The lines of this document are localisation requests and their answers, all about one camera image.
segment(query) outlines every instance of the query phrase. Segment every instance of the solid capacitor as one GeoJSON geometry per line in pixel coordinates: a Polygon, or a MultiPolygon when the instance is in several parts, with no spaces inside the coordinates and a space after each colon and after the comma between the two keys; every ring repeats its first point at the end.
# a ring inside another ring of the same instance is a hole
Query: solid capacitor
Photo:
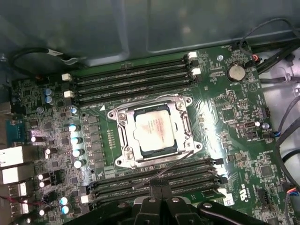
{"type": "Polygon", "coordinates": [[[74,132],[74,131],[78,131],[78,130],[80,130],[80,126],[79,125],[77,125],[77,124],[70,124],[70,126],[69,126],[69,131],[70,132],[74,132]]]}
{"type": "Polygon", "coordinates": [[[79,169],[79,168],[81,168],[84,164],[85,164],[85,162],[84,162],[83,160],[77,160],[77,161],[74,162],[74,167],[75,167],[76,169],[79,169]]]}
{"type": "Polygon", "coordinates": [[[53,105],[55,103],[55,100],[51,96],[47,96],[45,98],[45,102],[50,104],[50,105],[53,105]]]}
{"type": "Polygon", "coordinates": [[[80,137],[73,137],[71,138],[71,144],[80,144],[82,139],[80,137]]]}
{"type": "Polygon", "coordinates": [[[52,91],[50,88],[47,88],[45,90],[45,95],[46,96],[53,96],[54,95],[54,91],[52,91]]]}

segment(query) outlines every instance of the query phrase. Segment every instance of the black cable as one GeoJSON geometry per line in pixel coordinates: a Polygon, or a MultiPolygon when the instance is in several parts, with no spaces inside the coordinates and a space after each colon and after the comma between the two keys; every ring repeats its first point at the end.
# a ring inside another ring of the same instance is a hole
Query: black cable
{"type": "MultiPolygon", "coordinates": [[[[277,78],[271,78],[271,79],[259,79],[261,83],[284,83],[286,82],[285,77],[277,77],[277,78]]],[[[300,77],[297,76],[291,76],[291,80],[288,82],[295,82],[299,83],[300,82],[300,77]]]]}
{"type": "Polygon", "coordinates": [[[286,193],[285,196],[285,219],[288,225],[291,225],[289,218],[289,202],[290,202],[290,193],[286,193]]]}
{"type": "Polygon", "coordinates": [[[248,52],[247,50],[243,49],[242,48],[242,44],[244,41],[246,41],[246,38],[252,34],[254,31],[256,31],[257,29],[269,24],[269,23],[272,23],[272,22],[276,22],[276,21],[283,21],[285,23],[287,23],[287,25],[292,29],[292,32],[294,33],[294,35],[300,39],[300,33],[297,31],[297,29],[292,25],[292,23],[287,20],[286,18],[283,18],[283,17],[277,17],[277,18],[273,18],[273,19],[270,19],[266,22],[263,22],[259,25],[257,25],[256,27],[252,28],[240,41],[239,43],[239,49],[241,50],[241,52],[243,52],[244,54],[246,55],[250,55],[250,56],[253,56],[253,53],[252,52],[248,52]]]}
{"type": "Polygon", "coordinates": [[[276,144],[275,144],[275,157],[277,158],[278,164],[282,171],[284,172],[287,179],[296,187],[296,189],[299,191],[300,186],[295,181],[295,179],[291,176],[290,172],[287,170],[284,161],[281,158],[280,155],[280,145],[292,134],[295,130],[297,130],[300,127],[300,117],[296,119],[288,129],[278,138],[276,144]]]}
{"type": "Polygon", "coordinates": [[[293,157],[297,154],[300,154],[300,149],[296,149],[294,151],[287,153],[285,156],[283,156],[282,161],[285,163],[285,162],[287,162],[287,160],[289,160],[291,157],[293,157]]]}

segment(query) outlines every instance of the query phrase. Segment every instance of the chip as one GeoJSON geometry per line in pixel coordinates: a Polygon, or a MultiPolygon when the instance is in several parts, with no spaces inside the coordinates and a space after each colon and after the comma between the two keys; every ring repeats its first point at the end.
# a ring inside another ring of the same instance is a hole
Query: chip
{"type": "Polygon", "coordinates": [[[79,195],[78,191],[72,191],[71,195],[73,197],[77,197],[79,195]]]}
{"type": "Polygon", "coordinates": [[[72,177],[71,178],[71,183],[72,184],[77,184],[78,183],[78,178],[77,177],[72,177]]]}
{"type": "Polygon", "coordinates": [[[98,118],[97,116],[91,116],[88,118],[88,122],[89,123],[97,123],[98,122],[98,118]]]}
{"type": "Polygon", "coordinates": [[[91,133],[95,133],[99,131],[99,126],[95,125],[95,126],[90,126],[90,132],[91,133]]]}
{"type": "Polygon", "coordinates": [[[96,153],[94,153],[94,159],[96,161],[100,160],[100,159],[103,159],[103,153],[102,152],[96,152],[96,153]]]}
{"type": "Polygon", "coordinates": [[[81,213],[81,209],[80,208],[75,208],[73,213],[74,214],[79,214],[79,213],[81,213]]]}
{"type": "Polygon", "coordinates": [[[100,140],[100,135],[99,134],[91,135],[90,139],[92,140],[92,142],[99,141],[100,140]]]}
{"type": "Polygon", "coordinates": [[[52,167],[58,167],[58,162],[52,162],[52,167]]]}
{"type": "Polygon", "coordinates": [[[69,139],[67,137],[64,137],[61,139],[62,144],[69,144],[69,139]]]}
{"type": "Polygon", "coordinates": [[[267,177],[273,174],[272,168],[269,165],[261,166],[262,176],[267,177]]]}
{"type": "Polygon", "coordinates": [[[105,165],[104,165],[104,162],[103,161],[100,161],[100,162],[97,162],[95,163],[95,167],[96,168],[103,168],[105,165]]]}
{"type": "Polygon", "coordinates": [[[142,151],[160,150],[175,144],[172,122],[167,110],[139,114],[135,118],[135,124],[134,136],[139,141],[142,151]]]}
{"type": "Polygon", "coordinates": [[[51,122],[45,123],[45,124],[44,124],[44,128],[45,128],[46,130],[52,129],[52,124],[51,124],[51,122]]]}
{"type": "Polygon", "coordinates": [[[267,219],[267,223],[270,225],[279,225],[279,221],[277,217],[267,219]]]}

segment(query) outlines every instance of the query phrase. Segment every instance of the connector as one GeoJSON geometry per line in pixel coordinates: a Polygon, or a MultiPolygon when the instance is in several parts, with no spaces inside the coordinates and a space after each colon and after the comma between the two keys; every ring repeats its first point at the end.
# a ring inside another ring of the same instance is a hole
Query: connector
{"type": "Polygon", "coordinates": [[[71,76],[71,74],[62,74],[61,75],[61,79],[63,81],[71,81],[72,80],[72,76],[71,76]]]}
{"type": "Polygon", "coordinates": [[[0,150],[0,167],[32,162],[38,159],[37,146],[18,146],[0,150]]]}
{"type": "Polygon", "coordinates": [[[74,97],[75,97],[75,94],[73,91],[67,90],[64,92],[64,98],[74,98],[74,97]]]}

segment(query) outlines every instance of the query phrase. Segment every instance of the wire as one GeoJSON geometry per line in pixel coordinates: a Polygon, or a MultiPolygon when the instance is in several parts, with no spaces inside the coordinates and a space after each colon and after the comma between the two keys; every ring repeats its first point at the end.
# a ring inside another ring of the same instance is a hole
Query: wire
{"type": "Polygon", "coordinates": [[[0,196],[0,198],[4,199],[4,200],[8,200],[11,203],[20,203],[20,204],[27,204],[27,205],[43,205],[43,202],[27,202],[27,201],[22,201],[22,200],[18,200],[15,198],[11,198],[11,197],[5,197],[5,196],[0,196]]]}
{"type": "Polygon", "coordinates": [[[294,155],[300,154],[300,149],[291,151],[289,153],[287,153],[283,158],[282,161],[285,163],[287,162],[287,160],[289,160],[291,157],[293,157],[294,155]]]}
{"type": "Polygon", "coordinates": [[[290,194],[286,193],[285,196],[285,219],[288,225],[291,225],[290,217],[289,217],[289,202],[290,202],[290,194]]]}
{"type": "Polygon", "coordinates": [[[188,156],[190,156],[191,154],[194,153],[194,150],[190,151],[188,154],[186,154],[184,157],[178,159],[174,164],[172,164],[171,166],[163,169],[161,172],[159,172],[158,174],[155,174],[154,176],[150,177],[148,180],[146,180],[143,183],[139,183],[135,186],[132,187],[133,190],[136,190],[138,188],[142,188],[145,184],[149,183],[151,180],[155,179],[156,177],[159,177],[160,175],[162,175],[163,173],[167,172],[168,170],[172,169],[174,166],[176,166],[178,163],[180,163],[182,160],[186,159],[188,156]]]}
{"type": "Polygon", "coordinates": [[[253,53],[251,52],[248,52],[247,50],[243,49],[242,48],[242,45],[243,45],[243,42],[246,41],[246,38],[251,35],[254,31],[256,31],[257,29],[269,24],[269,23],[272,23],[272,22],[276,22],[276,21],[283,21],[285,23],[287,23],[287,25],[292,29],[292,32],[294,33],[294,35],[300,39],[300,33],[296,30],[296,28],[292,25],[292,23],[287,20],[286,18],[283,18],[283,17],[277,17],[277,18],[273,18],[273,19],[270,19],[266,22],[263,22],[259,25],[257,25],[256,27],[252,28],[243,38],[242,40],[239,42],[239,49],[241,50],[241,52],[243,52],[244,54],[246,55],[250,55],[251,57],[253,57],[253,53]]]}
{"type": "Polygon", "coordinates": [[[288,129],[278,138],[275,144],[275,157],[277,158],[278,164],[282,169],[283,173],[287,177],[287,179],[296,187],[297,190],[300,190],[299,184],[295,181],[292,177],[290,172],[287,170],[285,163],[283,162],[281,155],[280,155],[280,145],[296,130],[300,127],[300,117],[296,119],[288,129]]]}

